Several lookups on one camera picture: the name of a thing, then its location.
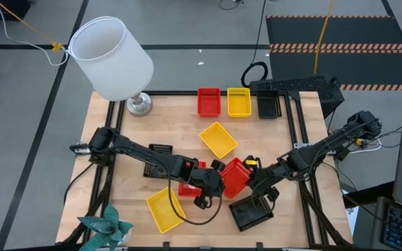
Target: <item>lamp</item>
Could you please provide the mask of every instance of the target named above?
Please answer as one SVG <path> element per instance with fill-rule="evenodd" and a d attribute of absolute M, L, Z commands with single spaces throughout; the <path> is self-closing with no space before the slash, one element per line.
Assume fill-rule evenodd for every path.
<path fill-rule="evenodd" d="M 151 98 L 141 91 L 151 80 L 153 62 L 121 20 L 98 17 L 86 23 L 71 38 L 68 52 L 103 98 L 127 100 L 133 116 L 151 111 Z"/>

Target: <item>black basket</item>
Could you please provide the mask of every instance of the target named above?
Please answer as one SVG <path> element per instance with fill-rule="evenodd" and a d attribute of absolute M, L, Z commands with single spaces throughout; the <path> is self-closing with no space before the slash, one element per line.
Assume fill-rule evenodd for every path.
<path fill-rule="evenodd" d="M 255 207 L 252 205 L 251 196 L 229 205 L 239 231 L 250 229 L 274 216 L 264 197 L 254 196 L 253 200 Z"/>
<path fill-rule="evenodd" d="M 173 146 L 161 145 L 161 144 L 150 144 L 148 145 L 150 150 L 157 153 L 172 154 Z M 156 167 L 148 163 L 145 164 L 144 177 L 147 178 L 168 178 L 167 170 L 164 167 Z"/>
<path fill-rule="evenodd" d="M 257 91 L 257 105 L 261 119 L 277 119 L 282 116 L 277 91 Z"/>

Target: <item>gray floor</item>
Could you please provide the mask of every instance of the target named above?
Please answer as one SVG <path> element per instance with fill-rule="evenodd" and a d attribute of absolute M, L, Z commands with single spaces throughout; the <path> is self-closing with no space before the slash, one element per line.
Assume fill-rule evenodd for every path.
<path fill-rule="evenodd" d="M 402 0 L 389 0 L 402 28 Z M 67 43 L 82 0 L 37 0 L 25 20 Z M 257 35 L 262 0 L 245 1 L 230 11 L 220 10 L 217 0 L 89 0 L 83 22 L 102 15 L 122 19 L 144 45 L 159 44 L 253 44 Z M 270 15 L 324 15 L 329 0 L 268 1 Z M 335 15 L 386 15 L 381 0 L 336 0 Z M 8 25 L 18 40 L 47 44 L 46 40 L 17 22 Z M 267 44 L 266 27 L 260 43 Z M 5 39 L 0 23 L 0 44 Z M 52 55 L 58 62 L 60 54 Z M 153 90 L 196 89 L 200 86 L 239 86 L 239 78 L 252 59 L 252 50 L 149 50 L 155 64 Z M 257 60 L 268 62 L 266 50 Z M 0 50 L 0 229 L 40 121 L 57 68 L 47 64 L 36 50 Z M 260 73 L 252 72 L 248 79 Z M 80 138 L 91 87 L 70 60 L 52 109 L 5 248 L 26 248 L 54 243 L 62 211 L 63 193 L 70 181 L 74 157 L 68 150 Z M 332 128 L 338 128 L 353 113 L 370 109 L 380 118 L 384 131 L 402 122 L 402 92 L 344 91 Z M 398 136 L 384 138 L 393 145 Z M 398 149 L 350 156 L 341 169 L 356 184 L 367 188 L 394 177 Z"/>

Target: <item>yellow basket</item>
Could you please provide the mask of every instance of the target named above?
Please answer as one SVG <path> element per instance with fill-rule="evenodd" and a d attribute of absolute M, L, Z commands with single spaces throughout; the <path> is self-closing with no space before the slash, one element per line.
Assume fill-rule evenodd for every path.
<path fill-rule="evenodd" d="M 228 88 L 228 114 L 231 117 L 247 117 L 252 114 L 249 88 Z"/>
<path fill-rule="evenodd" d="M 170 190 L 170 192 L 172 194 L 172 201 L 174 207 L 176 208 L 176 211 L 180 216 L 185 218 L 186 215 L 182 211 L 181 205 L 174 195 L 173 190 Z M 153 215 L 154 221 L 158 225 L 159 232 L 161 234 L 164 234 L 165 232 L 183 222 L 183 220 L 181 220 L 174 213 L 172 205 L 170 205 L 170 201 L 168 199 L 168 188 L 164 188 L 157 194 L 150 196 L 147 199 L 147 204 L 150 208 L 151 214 Z"/>
<path fill-rule="evenodd" d="M 200 138 L 219 159 L 226 156 L 238 146 L 235 139 L 218 122 L 211 124 L 206 130 L 201 132 Z"/>

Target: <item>silver lamp base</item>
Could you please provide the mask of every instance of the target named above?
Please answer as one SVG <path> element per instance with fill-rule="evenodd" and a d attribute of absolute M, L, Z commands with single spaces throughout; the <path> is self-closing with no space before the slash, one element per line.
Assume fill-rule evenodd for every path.
<path fill-rule="evenodd" d="M 153 108 L 153 102 L 146 93 L 139 93 L 126 100 L 126 108 L 133 116 L 145 116 Z"/>

